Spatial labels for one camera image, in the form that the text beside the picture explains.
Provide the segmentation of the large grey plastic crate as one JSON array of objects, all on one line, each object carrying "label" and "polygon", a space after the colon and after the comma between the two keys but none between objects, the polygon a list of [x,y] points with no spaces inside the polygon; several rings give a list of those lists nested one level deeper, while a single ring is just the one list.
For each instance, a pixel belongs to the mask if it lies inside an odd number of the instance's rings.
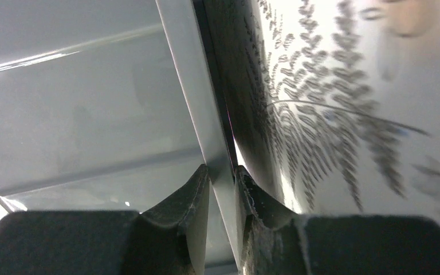
[{"label": "large grey plastic crate", "polygon": [[203,274],[238,274],[200,1],[0,1],[0,220],[138,211],[205,165]]}]

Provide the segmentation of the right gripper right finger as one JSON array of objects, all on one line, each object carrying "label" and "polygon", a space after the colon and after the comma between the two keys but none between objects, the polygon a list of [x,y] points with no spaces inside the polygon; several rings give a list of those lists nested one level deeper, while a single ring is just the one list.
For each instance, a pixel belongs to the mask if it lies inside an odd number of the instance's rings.
[{"label": "right gripper right finger", "polygon": [[440,274],[440,226],[410,215],[297,214],[235,169],[240,274]]}]

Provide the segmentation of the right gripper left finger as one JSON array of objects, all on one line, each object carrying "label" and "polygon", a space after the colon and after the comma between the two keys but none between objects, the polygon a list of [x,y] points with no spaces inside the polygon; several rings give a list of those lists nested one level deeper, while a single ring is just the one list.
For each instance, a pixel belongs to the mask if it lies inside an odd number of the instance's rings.
[{"label": "right gripper left finger", "polygon": [[0,220],[0,274],[203,274],[209,191],[200,165],[143,213],[11,213]]}]

